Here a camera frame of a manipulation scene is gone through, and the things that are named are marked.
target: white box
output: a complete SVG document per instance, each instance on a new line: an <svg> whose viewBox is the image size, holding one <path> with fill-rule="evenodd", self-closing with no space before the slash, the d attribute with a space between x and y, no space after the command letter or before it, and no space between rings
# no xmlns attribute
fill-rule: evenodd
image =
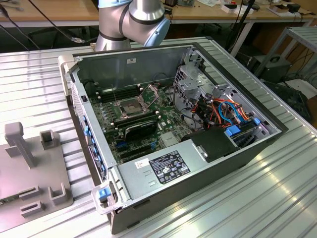
<svg viewBox="0 0 317 238"><path fill-rule="evenodd" d="M227 13L234 13L234 10L237 8L238 5L236 4L225 4L221 6L221 10L227 12Z"/></svg>
<svg viewBox="0 0 317 238"><path fill-rule="evenodd" d="M240 15L243 15L243 14L244 14L244 12L246 11L247 7L248 7L248 6L242 5L241 11L240 11ZM239 10L240 10L240 5L237 6L237 8L234 10L234 13L238 15L238 14L239 14ZM252 14L253 12L254 12L254 10L251 8L250 11L249 11L249 13L248 13L248 15L249 15L249 14Z"/></svg>

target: ribbed metal surface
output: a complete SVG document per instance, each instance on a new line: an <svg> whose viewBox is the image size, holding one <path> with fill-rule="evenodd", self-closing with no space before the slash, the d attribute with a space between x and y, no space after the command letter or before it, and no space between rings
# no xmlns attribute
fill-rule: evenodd
<svg viewBox="0 0 317 238"><path fill-rule="evenodd" d="M316 130L268 93L215 42L192 38L163 44L193 41L230 71L289 131L247 166L113 237L317 237ZM96 212L90 197L93 182L57 67L59 55L89 51L87 47L0 55L0 143L5 143L3 125L8 121L21 121L26 137L48 128L60 132L75 197L72 206L0 237L111 237L107 217ZM207 70L216 81L223 81L214 69Z"/></svg>
<svg viewBox="0 0 317 238"><path fill-rule="evenodd" d="M307 48L317 52L317 28L316 27L290 27L286 34L302 43Z"/></svg>

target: wooden desk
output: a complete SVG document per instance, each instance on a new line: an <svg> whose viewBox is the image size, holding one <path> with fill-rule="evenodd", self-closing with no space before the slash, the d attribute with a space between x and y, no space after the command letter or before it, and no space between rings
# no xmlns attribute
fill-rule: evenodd
<svg viewBox="0 0 317 238"><path fill-rule="evenodd" d="M299 22L310 21L317 16L306 15L303 19L293 16L280 17L267 8L269 5L261 5L260 10L254 11L253 14L249 14L245 22ZM237 18L237 14L228 14L221 10L220 5L213 7L207 6L201 2L196 1L193 7L175 6L173 8L172 23L231 23Z"/></svg>
<svg viewBox="0 0 317 238"><path fill-rule="evenodd" d="M7 11L20 27L49 27L51 24L27 1L20 0L20 7L24 11L7 8ZM295 0L300 1L302 6L314 10L316 6L311 1L317 0ZM91 0L33 0L34 4L47 17L54 21L57 26L92 26L99 24L99 12ZM309 26L317 16L306 15L303 18L293 16L280 17L267 9L268 5L260 5L259 11L250 14L245 22L246 26L237 40L231 54L235 56L249 34L254 23L258 22L305 22ZM227 14L220 9L219 5L207 6L198 1L193 7L175 6L173 8L172 24L177 23L233 23L237 15ZM6 18L0 16L0 24L4 27L13 27Z"/></svg>
<svg viewBox="0 0 317 238"><path fill-rule="evenodd" d="M91 0L32 0L32 2L57 26L89 26L99 24L99 12ZM2 3L3 5L19 6L24 11L6 8L9 16L20 27L52 26L27 0L20 0L19 5ZM13 27L0 14L0 24Z"/></svg>

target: motherboard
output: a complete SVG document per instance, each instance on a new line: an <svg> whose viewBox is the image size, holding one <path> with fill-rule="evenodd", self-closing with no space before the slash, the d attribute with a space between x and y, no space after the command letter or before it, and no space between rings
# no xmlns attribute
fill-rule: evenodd
<svg viewBox="0 0 317 238"><path fill-rule="evenodd" d="M177 144L193 132L175 110L169 87L159 83L97 93L90 102L119 164Z"/></svg>

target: gray fixture stand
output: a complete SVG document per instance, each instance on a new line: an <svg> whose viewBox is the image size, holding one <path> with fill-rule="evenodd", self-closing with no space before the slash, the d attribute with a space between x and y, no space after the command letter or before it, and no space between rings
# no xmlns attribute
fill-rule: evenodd
<svg viewBox="0 0 317 238"><path fill-rule="evenodd" d="M73 203L59 134L24 140L20 122L5 125L0 146L0 232Z"/></svg>

